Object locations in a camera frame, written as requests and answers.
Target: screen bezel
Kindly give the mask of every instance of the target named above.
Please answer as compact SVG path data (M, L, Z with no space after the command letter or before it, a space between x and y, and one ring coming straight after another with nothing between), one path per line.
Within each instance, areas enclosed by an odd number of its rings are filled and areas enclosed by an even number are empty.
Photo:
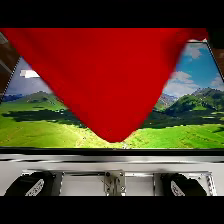
M204 43L207 44L208 49L213 57L213 60L215 61L215 64L218 68L218 71L221 75L221 78L224 82L224 77L221 72L221 69L219 68L219 65L212 53L212 50L206 41L189 41L188 43ZM14 71L10 76L10 79L8 81L8 84L5 88L5 91L3 93L6 93L7 88L9 86L9 83L14 75ZM166 158L166 161L168 162L178 162L182 163L183 161L201 161L201 162L224 162L224 149L222 148L209 148L209 149L117 149L117 148L34 148L34 147L4 147L0 146L0 161L8 161L8 160L15 160L16 155L24 155L24 161L40 161L41 156L45 155L47 157L47 160L49 161L51 156L52 158L57 156L56 161L58 162L65 162L68 157L67 156L79 156L79 157L70 157L69 161L73 162L137 162L137 163L151 163L151 162L158 162L162 161L162 158Z

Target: green field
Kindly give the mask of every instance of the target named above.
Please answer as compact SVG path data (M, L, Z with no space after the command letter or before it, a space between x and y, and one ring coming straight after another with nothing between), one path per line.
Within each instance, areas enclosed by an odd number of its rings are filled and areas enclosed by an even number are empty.
M0 146L44 148L224 148L224 112L152 112L122 143L108 143L55 99L22 98L0 106Z

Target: metal bracket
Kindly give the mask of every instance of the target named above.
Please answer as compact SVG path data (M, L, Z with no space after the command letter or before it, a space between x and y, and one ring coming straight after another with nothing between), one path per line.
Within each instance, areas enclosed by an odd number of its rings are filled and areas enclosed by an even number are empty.
M125 172L123 170L107 171L104 176L106 196L125 196Z

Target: landscape image on screen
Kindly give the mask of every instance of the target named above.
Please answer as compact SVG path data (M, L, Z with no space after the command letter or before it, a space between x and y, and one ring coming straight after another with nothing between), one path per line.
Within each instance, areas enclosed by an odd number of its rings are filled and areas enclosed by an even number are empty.
M224 83L206 43L188 43L144 124L108 143L82 124L20 58L0 105L0 146L224 148Z

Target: red cloth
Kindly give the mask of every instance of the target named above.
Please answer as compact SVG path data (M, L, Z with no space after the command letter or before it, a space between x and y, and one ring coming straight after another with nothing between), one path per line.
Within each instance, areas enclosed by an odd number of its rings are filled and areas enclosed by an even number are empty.
M198 28L4 28L21 56L79 119L120 142L156 104Z

